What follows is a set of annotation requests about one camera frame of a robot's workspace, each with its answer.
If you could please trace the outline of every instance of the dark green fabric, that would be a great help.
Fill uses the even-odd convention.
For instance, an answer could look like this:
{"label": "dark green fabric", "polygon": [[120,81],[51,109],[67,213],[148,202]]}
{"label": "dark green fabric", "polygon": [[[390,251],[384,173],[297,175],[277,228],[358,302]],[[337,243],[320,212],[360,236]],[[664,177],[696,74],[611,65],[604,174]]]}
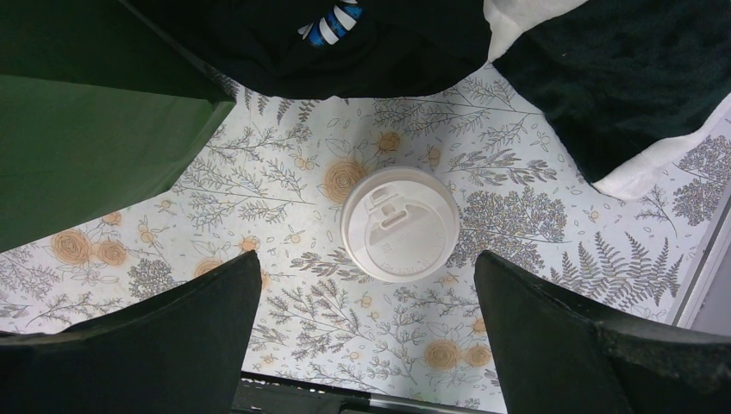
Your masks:
{"label": "dark green fabric", "polygon": [[234,100],[117,0],[0,3],[0,252],[166,191]]}

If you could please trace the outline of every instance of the table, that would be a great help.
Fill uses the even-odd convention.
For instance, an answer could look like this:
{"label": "table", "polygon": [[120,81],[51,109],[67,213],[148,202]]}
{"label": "table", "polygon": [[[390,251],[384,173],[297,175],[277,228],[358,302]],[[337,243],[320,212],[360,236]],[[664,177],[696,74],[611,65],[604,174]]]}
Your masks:
{"label": "table", "polygon": [[[263,292],[244,370],[505,412],[478,252],[662,322],[731,174],[727,119],[640,202],[600,195],[491,66],[431,97],[228,87],[237,106],[171,191],[0,254],[0,329],[55,332],[255,249]],[[341,246],[348,190],[385,166],[434,174],[462,210],[447,266],[415,283],[373,280]]]}

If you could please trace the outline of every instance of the black velvet fabric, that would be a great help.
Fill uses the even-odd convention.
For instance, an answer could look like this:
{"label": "black velvet fabric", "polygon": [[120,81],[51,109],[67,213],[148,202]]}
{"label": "black velvet fabric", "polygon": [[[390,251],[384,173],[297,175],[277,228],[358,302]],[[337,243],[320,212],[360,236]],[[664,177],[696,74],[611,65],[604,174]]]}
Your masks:
{"label": "black velvet fabric", "polygon": [[590,0],[524,33],[495,68],[590,182],[699,129],[731,93],[728,0]]}
{"label": "black velvet fabric", "polygon": [[181,45],[268,96],[324,99],[430,95],[487,60],[482,0],[360,0],[363,15],[334,45],[297,30],[335,0],[129,0]]}

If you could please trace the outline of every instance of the blue and white stripe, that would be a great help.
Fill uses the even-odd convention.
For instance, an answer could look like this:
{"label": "blue and white stripe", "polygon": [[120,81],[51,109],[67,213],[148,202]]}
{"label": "blue and white stripe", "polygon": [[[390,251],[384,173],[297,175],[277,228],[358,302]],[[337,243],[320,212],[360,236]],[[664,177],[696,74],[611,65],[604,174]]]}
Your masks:
{"label": "blue and white stripe", "polygon": [[319,22],[310,23],[298,32],[313,46],[334,45],[355,27],[362,13],[358,0],[339,0]]}

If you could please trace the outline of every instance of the white plastic lid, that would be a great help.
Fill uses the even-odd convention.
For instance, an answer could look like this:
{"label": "white plastic lid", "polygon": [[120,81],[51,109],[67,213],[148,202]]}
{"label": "white plastic lid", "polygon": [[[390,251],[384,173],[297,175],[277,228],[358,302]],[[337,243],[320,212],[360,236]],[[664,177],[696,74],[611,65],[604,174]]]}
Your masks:
{"label": "white plastic lid", "polygon": [[364,272],[410,282],[447,262],[459,237],[459,211],[452,192],[434,176],[415,168],[385,168],[348,195],[341,236]]}

